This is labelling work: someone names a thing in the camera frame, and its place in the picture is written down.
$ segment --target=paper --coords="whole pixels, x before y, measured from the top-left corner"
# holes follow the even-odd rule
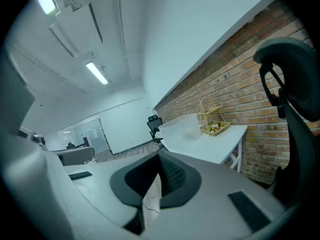
[[[99,137],[98,137],[98,134],[97,134],[97,129],[92,129],[92,133],[93,133],[93,137],[95,138],[95,139],[98,139]]]

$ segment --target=wire basket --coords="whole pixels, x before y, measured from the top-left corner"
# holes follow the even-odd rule
[[[206,111],[204,110],[203,107],[203,101],[204,100],[209,100],[211,103],[211,107],[209,107]],[[221,106],[216,106],[213,101],[209,98],[209,97],[204,97],[201,99],[200,101],[200,113],[198,113],[198,115],[200,115],[200,123],[201,123],[201,132],[211,135],[211,136],[216,136],[219,133],[223,132],[226,128],[229,127],[229,125],[231,124],[230,122],[227,122],[223,115],[220,113],[220,108]],[[219,121],[219,120],[211,120],[211,115],[217,115],[220,114],[223,121]],[[212,130],[211,125],[212,124],[218,124],[219,129],[214,131]]]

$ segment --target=white box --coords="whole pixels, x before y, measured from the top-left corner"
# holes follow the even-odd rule
[[[201,136],[197,114],[186,114],[159,126],[168,147],[179,150],[195,142]]]

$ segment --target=cable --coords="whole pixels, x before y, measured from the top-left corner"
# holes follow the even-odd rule
[[[156,212],[157,214],[159,214],[159,212],[157,211],[157,210],[155,210],[155,209],[149,209],[148,207],[146,207],[144,204],[142,204],[147,210],[150,210],[150,211],[154,211],[154,212]]]

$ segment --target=recessed light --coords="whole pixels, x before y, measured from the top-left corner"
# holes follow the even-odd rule
[[[95,75],[96,78],[100,80],[101,83],[106,85],[108,81],[104,78],[104,76],[100,73],[100,71],[96,68],[93,62],[90,62],[86,65],[86,67]]]
[[[45,14],[51,13],[56,9],[55,4],[52,0],[38,0]]]

